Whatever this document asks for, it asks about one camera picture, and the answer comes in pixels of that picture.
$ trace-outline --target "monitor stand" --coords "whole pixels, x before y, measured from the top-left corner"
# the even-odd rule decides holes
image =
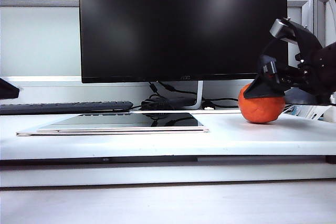
[[[196,103],[191,106],[183,107],[186,110],[196,110],[201,106],[202,103],[202,94],[203,94],[203,81],[197,82],[197,94],[196,94]]]

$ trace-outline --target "black keyboard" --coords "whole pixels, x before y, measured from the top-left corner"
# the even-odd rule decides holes
[[[129,110],[132,102],[73,102],[73,103],[39,103],[39,104],[3,104],[0,115],[23,114],[72,114],[106,111]]]

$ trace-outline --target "monitor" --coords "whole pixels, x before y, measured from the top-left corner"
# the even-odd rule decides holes
[[[253,79],[287,0],[80,0],[82,82]],[[288,62],[286,43],[269,54]]]

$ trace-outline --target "orange fruit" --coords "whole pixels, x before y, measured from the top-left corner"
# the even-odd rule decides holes
[[[243,117],[251,123],[267,123],[274,121],[285,107],[284,97],[244,98],[245,85],[238,96],[238,106]]]

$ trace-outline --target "metal frame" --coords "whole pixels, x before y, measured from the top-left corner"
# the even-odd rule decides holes
[[[301,20],[302,25],[313,32],[313,0],[287,0],[288,7],[300,7],[301,8]]]
[[[328,0],[314,0],[314,34],[323,46],[326,46],[326,2]]]
[[[79,0],[0,0],[1,7],[79,7]]]

